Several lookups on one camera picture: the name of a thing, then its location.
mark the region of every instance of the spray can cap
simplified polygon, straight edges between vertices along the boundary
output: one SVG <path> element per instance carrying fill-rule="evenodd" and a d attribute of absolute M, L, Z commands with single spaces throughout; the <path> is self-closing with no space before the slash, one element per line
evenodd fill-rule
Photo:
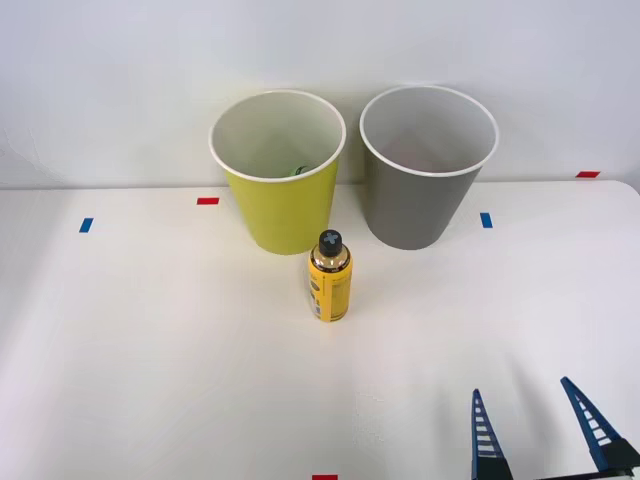
<path fill-rule="evenodd" d="M 336 230 L 325 230 L 320 234 L 318 249 L 325 257 L 335 257 L 342 251 L 342 235 Z"/>

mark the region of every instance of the spray can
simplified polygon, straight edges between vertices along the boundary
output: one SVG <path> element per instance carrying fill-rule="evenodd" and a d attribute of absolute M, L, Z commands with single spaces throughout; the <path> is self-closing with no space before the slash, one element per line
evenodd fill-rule
<path fill-rule="evenodd" d="M 323 322 L 335 322 L 349 309 L 353 257 L 336 230 L 320 234 L 309 255 L 309 288 L 313 313 Z"/>

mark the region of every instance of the gray cup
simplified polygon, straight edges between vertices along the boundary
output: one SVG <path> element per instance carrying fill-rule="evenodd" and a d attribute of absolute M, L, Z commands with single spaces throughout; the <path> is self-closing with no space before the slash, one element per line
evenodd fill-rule
<path fill-rule="evenodd" d="M 435 242 L 498 147 L 498 124 L 450 88 L 388 90 L 360 117 L 365 217 L 381 241 L 404 250 Z"/>

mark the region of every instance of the tabletop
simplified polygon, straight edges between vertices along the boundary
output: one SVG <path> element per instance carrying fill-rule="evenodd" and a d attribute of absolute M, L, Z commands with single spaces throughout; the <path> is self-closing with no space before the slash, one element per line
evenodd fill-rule
<path fill-rule="evenodd" d="M 476 183 L 420 251 L 337 187 L 333 324 L 228 188 L 0 191 L 0 225 L 2 479 L 466 480 L 474 388 L 515 478 L 593 471 L 565 375 L 640 447 L 622 183 Z"/>

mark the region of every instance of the can label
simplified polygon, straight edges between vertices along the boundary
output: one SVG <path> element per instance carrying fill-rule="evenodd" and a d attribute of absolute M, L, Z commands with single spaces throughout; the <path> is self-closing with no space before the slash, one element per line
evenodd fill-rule
<path fill-rule="evenodd" d="M 349 259 L 347 266 L 338 272 L 319 270 L 309 257 L 309 288 L 313 311 L 323 322 L 335 322 L 347 313 L 352 270 L 353 257 Z"/>

